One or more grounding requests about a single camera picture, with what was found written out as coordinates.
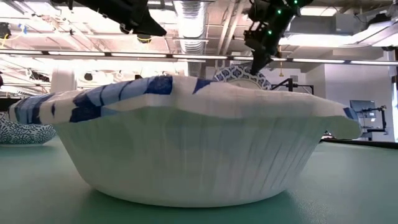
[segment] wall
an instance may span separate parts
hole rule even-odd
[[[305,76],[308,85],[314,86],[314,95],[326,98],[325,65],[320,65],[309,71]]]
[[[350,100],[374,100],[376,106],[387,106],[388,135],[374,133],[375,141],[394,141],[391,105],[391,80],[388,67],[361,65],[321,65],[307,73],[307,83],[315,86],[315,94],[349,106]],[[367,126],[381,127],[381,114]]]

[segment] fluorescent light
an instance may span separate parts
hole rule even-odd
[[[0,90],[5,93],[13,93],[13,94],[18,93],[18,90],[13,86],[2,86],[0,87]]]
[[[272,58],[275,62],[285,62],[286,58]]]
[[[375,44],[373,47],[389,47],[389,46],[398,46],[398,34],[393,34],[384,40],[381,40]]]
[[[43,1],[24,1],[24,4],[31,8],[38,15],[60,16],[61,10],[54,8],[48,2]]]
[[[219,56],[219,55],[173,55],[173,58],[225,60],[228,57],[227,56]]]
[[[49,52],[50,55],[105,56],[103,52]]]
[[[166,54],[130,54],[130,53],[112,53],[113,57],[147,57],[147,58],[166,58]]]
[[[334,16],[340,10],[340,7],[322,7],[322,6],[305,6],[301,8],[303,16]]]
[[[275,62],[285,62],[287,59],[286,58],[272,58],[273,61]],[[243,56],[235,56],[234,60],[253,60],[253,57],[243,57]]]
[[[234,57],[234,60],[253,60],[253,57]]]
[[[344,60],[328,60],[328,59],[309,59],[309,58],[293,58],[294,62],[307,63],[344,63]]]
[[[398,66],[398,62],[378,62],[378,61],[351,61],[355,65],[390,65]]]
[[[0,54],[42,54],[39,50],[0,50]]]
[[[25,5],[23,2],[19,1],[13,1],[13,3],[17,4],[25,13],[28,14],[33,14],[35,13],[32,9],[30,9],[27,5]]]
[[[160,1],[148,1],[148,4],[156,4],[156,5],[161,5],[162,3]],[[165,6],[173,6],[172,2],[165,2]]]
[[[9,6],[7,3],[4,1],[0,1],[0,15],[2,17],[2,22],[4,21],[5,17],[9,18],[15,18],[15,17],[21,17],[23,16],[23,13],[15,10],[13,7]]]
[[[351,36],[326,34],[293,34],[281,38],[279,45],[293,45],[304,47],[339,47],[349,42]]]

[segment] bowl rim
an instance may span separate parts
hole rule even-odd
[[[80,91],[31,96],[9,108],[22,124],[78,123],[141,108],[169,107],[217,118],[342,118],[360,126],[355,112],[306,93],[264,91],[195,77],[158,76]]]

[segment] ceiling light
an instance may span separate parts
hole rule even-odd
[[[112,53],[113,57],[147,57],[147,58],[166,58],[166,54],[130,54],[130,53]]]
[[[38,50],[0,50],[0,54],[42,54]]]
[[[184,58],[184,59],[215,59],[215,60],[225,60],[227,56],[219,55],[173,55],[173,58]]]
[[[334,16],[340,7],[305,6],[301,8],[303,16]]]
[[[294,62],[307,63],[344,63],[344,60],[328,60],[328,59],[309,59],[309,58],[293,58]]]
[[[287,60],[286,58],[272,58],[272,59],[275,62],[285,62]]]
[[[161,1],[148,1],[148,5],[151,5],[151,4],[161,5],[162,2]],[[173,3],[172,2],[164,2],[164,5],[165,6],[173,6]]]
[[[2,86],[0,87],[0,90],[7,93],[14,93],[14,94],[18,93],[17,88],[13,86]]]
[[[253,60],[253,57],[234,57],[234,60]]]
[[[398,62],[378,62],[378,61],[351,61],[351,64],[355,65],[390,65],[398,66]]]
[[[103,52],[49,52],[50,55],[68,55],[68,56],[105,56]]]
[[[304,47],[339,47],[347,44],[351,36],[326,34],[293,34],[281,38],[279,45],[293,45]]]

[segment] blue patterned bowl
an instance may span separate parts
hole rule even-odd
[[[267,80],[266,76],[261,72],[251,75],[250,67],[247,65],[231,65],[222,68],[214,75],[213,79],[218,82],[228,82],[244,88],[271,89],[271,83]]]
[[[361,135],[355,112],[339,103],[180,76],[31,96],[9,115],[54,125],[97,190],[172,207],[272,197],[298,177],[325,130]]]
[[[0,113],[0,146],[37,146],[54,138],[51,125],[19,124]]]

